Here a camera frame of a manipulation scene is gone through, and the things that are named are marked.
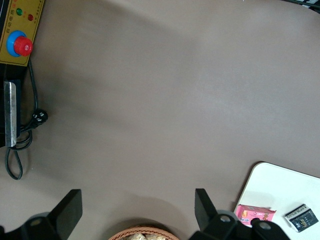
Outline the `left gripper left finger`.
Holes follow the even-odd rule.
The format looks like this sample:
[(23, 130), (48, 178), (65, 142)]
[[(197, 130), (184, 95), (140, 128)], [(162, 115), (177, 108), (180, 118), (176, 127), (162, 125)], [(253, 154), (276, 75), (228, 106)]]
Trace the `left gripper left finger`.
[(70, 190), (47, 215), (28, 219), (16, 240), (67, 240), (83, 215), (82, 191)]

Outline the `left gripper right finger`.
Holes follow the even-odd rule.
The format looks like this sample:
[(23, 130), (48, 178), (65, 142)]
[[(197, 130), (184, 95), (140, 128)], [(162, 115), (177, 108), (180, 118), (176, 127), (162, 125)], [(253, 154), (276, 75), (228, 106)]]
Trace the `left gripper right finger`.
[(206, 190), (197, 188), (194, 194), (194, 214), (199, 230), (191, 240), (243, 240), (243, 228), (236, 215), (228, 210), (217, 210)]

